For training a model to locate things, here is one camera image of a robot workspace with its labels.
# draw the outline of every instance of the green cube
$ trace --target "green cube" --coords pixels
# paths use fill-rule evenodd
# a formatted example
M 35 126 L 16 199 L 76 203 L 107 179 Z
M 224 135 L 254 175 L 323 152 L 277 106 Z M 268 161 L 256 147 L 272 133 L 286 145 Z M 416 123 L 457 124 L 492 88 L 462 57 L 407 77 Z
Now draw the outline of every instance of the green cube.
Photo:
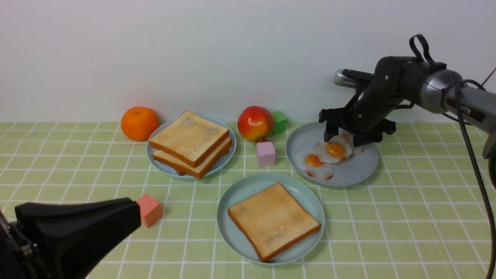
M 288 124 L 286 116 L 282 112 L 276 111 L 272 114 L 272 117 L 274 118 L 274 131 L 272 134 L 277 135 L 284 132 Z

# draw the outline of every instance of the apple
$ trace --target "apple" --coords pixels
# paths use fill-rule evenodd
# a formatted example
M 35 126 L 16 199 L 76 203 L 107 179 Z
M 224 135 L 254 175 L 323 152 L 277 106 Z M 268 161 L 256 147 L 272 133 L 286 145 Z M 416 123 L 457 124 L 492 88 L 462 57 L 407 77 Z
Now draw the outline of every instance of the apple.
M 238 118 L 238 130 L 248 141 L 265 141 L 274 130 L 274 118 L 267 109 L 250 106 Z

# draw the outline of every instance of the plate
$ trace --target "plate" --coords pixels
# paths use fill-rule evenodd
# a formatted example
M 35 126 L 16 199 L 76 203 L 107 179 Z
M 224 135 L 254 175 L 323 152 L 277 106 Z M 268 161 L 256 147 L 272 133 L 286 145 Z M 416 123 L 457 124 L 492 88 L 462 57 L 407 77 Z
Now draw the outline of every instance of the plate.
M 280 182 L 295 200 L 320 224 L 320 230 L 304 240 L 296 243 L 288 250 L 272 258 L 269 263 L 262 263 L 255 249 L 246 236 L 234 224 L 227 213 L 227 209 L 244 199 L 261 192 L 262 190 Z M 240 179 L 224 193 L 217 208 L 217 225 L 226 243 L 241 257 L 262 265 L 283 265 L 294 262 L 318 244 L 325 230 L 324 208 L 317 196 L 308 186 L 287 175 L 276 173 L 254 174 Z
M 219 158 L 219 160 L 205 174 L 204 177 L 207 177 L 207 176 L 210 176 L 210 175 L 212 175 L 212 174 L 220 171 L 229 162 L 229 160 L 231 160 L 231 158 L 234 155 L 234 151 L 236 150 L 236 135 L 234 134 L 233 129 L 231 129 L 231 127 L 229 127 L 222 120 L 219 120 L 217 118 L 213 118 L 213 117 L 210 117 L 210 116 L 206 116 L 206 115 L 200 115 L 200 117 L 205 118 L 206 120 L 209 120 L 209 121 L 211 121 L 213 123 L 216 123 L 216 124 L 219 124 L 221 126 L 224 126 L 224 127 L 228 128 L 229 129 L 229 137 L 233 140 L 233 145 L 229 149 L 229 154 L 224 155 L 224 156 L 222 156 L 222 157 Z M 153 134 L 150 136 L 150 139 L 153 138 L 156 134 L 160 133 L 163 129 L 165 129 L 165 127 L 167 127 L 168 125 L 172 124 L 172 122 L 174 122 L 174 120 L 169 121 L 169 122 L 167 122 L 165 124 L 162 124 L 157 130 L 155 130 L 153 132 Z M 150 141 L 148 141 L 148 143 L 146 145 L 146 154 L 148 155 L 148 159 L 150 160 L 150 162 L 158 170 L 160 170 L 164 174 L 166 174 L 166 175 L 168 175 L 168 176 L 170 176 L 172 178 L 175 178 L 175 179 L 181 179 L 181 180 L 195 180 L 196 179 L 194 176 L 191 176 L 189 174 L 179 175 L 173 167 L 155 160 L 153 158 L 153 152 L 155 152 L 155 151 L 156 151 L 156 149 L 153 148 L 150 145 Z
M 286 154 L 289 162 L 301 175 L 308 180 L 323 186 L 343 188 L 366 180 L 371 176 L 379 161 L 377 150 L 373 144 L 364 145 L 364 152 L 353 156 L 348 161 L 334 166 L 334 176 L 329 180 L 319 180 L 309 176 L 304 170 L 295 165 L 295 155 L 303 149 L 313 149 L 315 144 L 324 137 L 325 123 L 313 122 L 305 124 L 290 134 L 286 142 Z

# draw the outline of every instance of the fried egg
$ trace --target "fried egg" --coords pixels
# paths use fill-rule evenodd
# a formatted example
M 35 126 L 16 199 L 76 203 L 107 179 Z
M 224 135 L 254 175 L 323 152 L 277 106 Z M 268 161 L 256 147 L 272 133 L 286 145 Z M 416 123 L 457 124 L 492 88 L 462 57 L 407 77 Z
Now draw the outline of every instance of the fried egg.
M 334 136 L 329 142 L 321 139 L 313 148 L 314 154 L 324 163 L 337 164 L 351 156 L 352 148 L 341 136 Z
M 334 176 L 334 166 L 319 160 L 312 149 L 297 152 L 295 154 L 295 166 L 308 176 L 319 180 L 329 180 Z
M 349 144 L 349 146 L 351 146 L 352 152 L 351 152 L 350 157 L 353 157 L 357 154 L 364 152 L 365 147 L 363 145 L 357 146 L 357 147 L 353 146 L 353 135 L 352 134 L 350 134 L 347 131 L 341 130 L 341 131 L 339 131 L 339 135 L 346 140 L 346 142 Z

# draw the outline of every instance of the bread slice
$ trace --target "bread slice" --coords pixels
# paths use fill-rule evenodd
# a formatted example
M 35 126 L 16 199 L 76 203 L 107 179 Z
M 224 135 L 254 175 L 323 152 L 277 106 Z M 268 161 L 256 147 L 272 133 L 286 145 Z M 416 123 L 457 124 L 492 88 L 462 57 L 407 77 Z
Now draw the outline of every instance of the bread slice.
M 150 139 L 150 145 L 197 167 L 229 136 L 229 129 L 186 110 Z
M 179 175 L 189 174 L 197 179 L 202 179 L 212 168 L 212 166 L 220 159 L 220 157 L 229 154 L 229 149 L 231 146 L 233 146 L 233 140 L 231 138 L 223 140 L 212 152 L 209 153 L 201 164 L 195 168 L 161 150 L 155 151 L 153 153 L 153 158 L 161 163 L 173 167 Z
M 321 226 L 279 182 L 229 207 L 228 214 L 263 263 Z

